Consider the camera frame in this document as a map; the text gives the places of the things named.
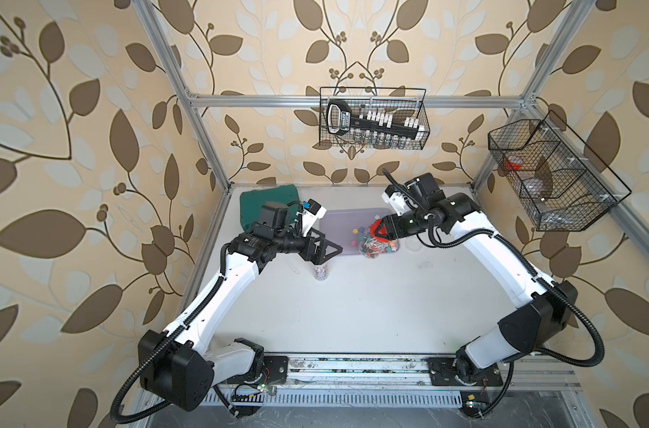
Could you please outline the clear plastic jar lid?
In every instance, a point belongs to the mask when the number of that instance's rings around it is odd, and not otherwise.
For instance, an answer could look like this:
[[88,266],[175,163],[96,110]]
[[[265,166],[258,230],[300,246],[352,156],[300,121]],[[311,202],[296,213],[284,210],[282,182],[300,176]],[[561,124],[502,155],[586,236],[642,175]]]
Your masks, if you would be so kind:
[[403,246],[411,253],[418,253],[423,248],[422,243],[416,237],[404,239]]

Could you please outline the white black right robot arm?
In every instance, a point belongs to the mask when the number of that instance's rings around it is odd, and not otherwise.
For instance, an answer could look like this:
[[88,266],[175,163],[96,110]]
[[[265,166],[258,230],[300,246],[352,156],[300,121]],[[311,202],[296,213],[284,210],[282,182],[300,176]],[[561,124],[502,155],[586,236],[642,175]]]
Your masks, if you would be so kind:
[[[385,169],[390,182],[383,200],[393,214],[375,221],[370,232],[381,242],[427,235],[433,249],[465,246],[489,271],[506,292],[515,310],[499,320],[484,335],[456,351],[452,372],[461,384],[478,383],[482,373],[504,363],[508,367],[504,385],[486,406],[465,404],[461,410],[468,419],[489,417],[508,392],[517,360],[539,353],[573,367],[597,367],[606,348],[591,319],[576,305],[577,288],[568,281],[556,282],[530,262],[524,254],[490,222],[480,206],[463,193],[445,195],[429,173],[404,184]],[[574,317],[588,331],[593,354],[572,358],[551,350],[546,343],[568,326]]]

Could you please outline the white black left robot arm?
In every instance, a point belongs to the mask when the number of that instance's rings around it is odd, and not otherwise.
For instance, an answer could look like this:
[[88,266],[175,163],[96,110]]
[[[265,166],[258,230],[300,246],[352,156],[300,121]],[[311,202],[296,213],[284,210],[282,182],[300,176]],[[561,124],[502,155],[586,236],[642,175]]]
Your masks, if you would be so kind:
[[[114,424],[131,424],[174,405],[195,410],[219,383],[256,370],[263,347],[237,339],[220,351],[208,348],[217,328],[247,286],[277,255],[297,254],[321,266],[341,254],[340,245],[315,228],[302,235],[255,224],[220,250],[220,266],[212,280],[162,332],[148,331],[138,344],[139,365],[116,393],[110,406]],[[132,415],[121,411],[136,384],[160,402]]]

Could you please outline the red lid candy jar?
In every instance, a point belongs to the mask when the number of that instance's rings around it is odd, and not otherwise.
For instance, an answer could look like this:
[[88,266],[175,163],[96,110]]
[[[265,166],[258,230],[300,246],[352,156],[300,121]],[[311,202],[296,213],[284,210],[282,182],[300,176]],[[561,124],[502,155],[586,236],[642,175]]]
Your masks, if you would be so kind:
[[382,254],[391,253],[393,248],[390,243],[381,243],[374,240],[370,233],[370,226],[363,228],[360,226],[357,230],[357,247],[358,251],[365,258],[376,259]]

